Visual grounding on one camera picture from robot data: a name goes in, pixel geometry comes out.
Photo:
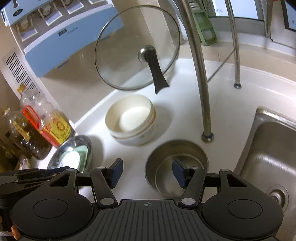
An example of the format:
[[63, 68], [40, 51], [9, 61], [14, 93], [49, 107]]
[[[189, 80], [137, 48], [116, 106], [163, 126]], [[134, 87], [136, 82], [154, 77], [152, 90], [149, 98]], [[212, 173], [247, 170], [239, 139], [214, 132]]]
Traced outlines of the person's left hand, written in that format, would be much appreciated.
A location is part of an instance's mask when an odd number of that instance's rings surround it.
[[21, 238], [21, 235], [20, 235], [19, 231], [17, 230], [17, 228], [15, 227], [15, 225], [11, 226], [11, 232], [12, 232], [15, 240], [19, 240]]

